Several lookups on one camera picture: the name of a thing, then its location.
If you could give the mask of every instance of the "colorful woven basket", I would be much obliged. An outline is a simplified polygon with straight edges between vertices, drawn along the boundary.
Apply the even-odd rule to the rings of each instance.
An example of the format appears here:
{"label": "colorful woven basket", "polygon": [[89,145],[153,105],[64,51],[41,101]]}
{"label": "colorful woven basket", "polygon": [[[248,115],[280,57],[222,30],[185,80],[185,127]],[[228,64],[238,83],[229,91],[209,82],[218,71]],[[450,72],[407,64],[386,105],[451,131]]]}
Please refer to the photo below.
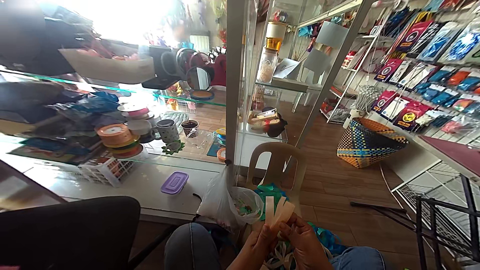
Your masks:
{"label": "colorful woven basket", "polygon": [[408,144],[393,129],[366,118],[353,118],[338,143],[336,155],[357,168],[379,162]]}

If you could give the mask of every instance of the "knee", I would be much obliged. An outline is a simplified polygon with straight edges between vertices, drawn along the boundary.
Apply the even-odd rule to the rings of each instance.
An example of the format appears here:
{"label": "knee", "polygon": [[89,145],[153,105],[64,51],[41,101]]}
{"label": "knee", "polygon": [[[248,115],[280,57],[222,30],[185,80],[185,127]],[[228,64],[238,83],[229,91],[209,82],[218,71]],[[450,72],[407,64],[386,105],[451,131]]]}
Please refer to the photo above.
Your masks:
{"label": "knee", "polygon": [[202,237],[203,235],[208,235],[208,231],[198,223],[187,223],[183,224],[182,226],[178,227],[170,236],[167,241],[167,246],[172,245],[179,245],[182,244],[190,244],[191,239]]}
{"label": "knee", "polygon": [[342,253],[339,269],[384,270],[385,264],[378,250],[369,246],[354,246]]}
{"label": "knee", "polygon": [[362,257],[378,257],[380,253],[373,247],[369,246],[353,246],[347,248],[343,254],[349,254],[351,256],[362,256]]}

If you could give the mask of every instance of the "beige plastic chair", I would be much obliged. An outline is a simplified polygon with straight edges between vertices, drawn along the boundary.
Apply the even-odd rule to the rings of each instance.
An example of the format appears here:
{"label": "beige plastic chair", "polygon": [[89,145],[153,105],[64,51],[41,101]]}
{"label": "beige plastic chair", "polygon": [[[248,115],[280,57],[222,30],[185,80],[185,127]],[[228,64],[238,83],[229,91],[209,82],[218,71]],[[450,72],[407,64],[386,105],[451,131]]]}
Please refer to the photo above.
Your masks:
{"label": "beige plastic chair", "polygon": [[245,186],[246,188],[252,190],[257,188],[257,186],[252,182],[253,173],[257,165],[258,157],[264,152],[271,152],[272,156],[270,157],[270,162],[268,163],[265,177],[261,182],[262,184],[274,183],[277,187],[281,187],[282,180],[287,176],[283,172],[285,162],[288,161],[290,156],[293,156],[297,159],[297,168],[295,171],[295,180],[292,189],[285,191],[285,194],[287,195],[289,201],[295,205],[294,212],[301,216],[299,195],[303,177],[305,176],[305,171],[307,170],[307,158],[300,149],[292,145],[280,142],[262,143],[255,148],[252,153],[252,157],[250,158],[247,183]]}

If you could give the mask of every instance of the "glass jar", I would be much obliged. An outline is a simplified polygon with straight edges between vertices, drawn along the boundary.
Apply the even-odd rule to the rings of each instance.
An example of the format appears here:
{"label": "glass jar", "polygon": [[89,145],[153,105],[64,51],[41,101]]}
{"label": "glass jar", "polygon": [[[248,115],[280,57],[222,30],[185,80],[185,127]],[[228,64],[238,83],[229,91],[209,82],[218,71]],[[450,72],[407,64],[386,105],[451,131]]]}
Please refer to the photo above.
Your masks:
{"label": "glass jar", "polygon": [[285,37],[285,31],[287,30],[287,24],[281,22],[268,22],[267,32],[265,35],[265,46],[269,49],[280,50],[282,46],[283,38]]}
{"label": "glass jar", "polygon": [[275,71],[278,60],[276,54],[276,50],[264,47],[262,55],[260,56],[257,80],[264,83],[272,82],[273,72]]}

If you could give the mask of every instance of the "person's hands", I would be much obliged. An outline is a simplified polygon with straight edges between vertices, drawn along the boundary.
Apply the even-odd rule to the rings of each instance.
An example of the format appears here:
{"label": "person's hands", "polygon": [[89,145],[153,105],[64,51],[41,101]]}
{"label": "person's hands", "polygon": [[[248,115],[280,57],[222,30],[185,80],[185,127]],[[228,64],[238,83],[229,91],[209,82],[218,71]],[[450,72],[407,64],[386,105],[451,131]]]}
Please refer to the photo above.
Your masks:
{"label": "person's hands", "polygon": [[278,243],[276,234],[270,227],[263,225],[261,231],[252,231],[238,256],[233,260],[228,270],[258,270],[267,255]]}
{"label": "person's hands", "polygon": [[280,223],[280,236],[295,247],[293,256],[300,270],[333,269],[313,228],[295,213],[287,223]]}

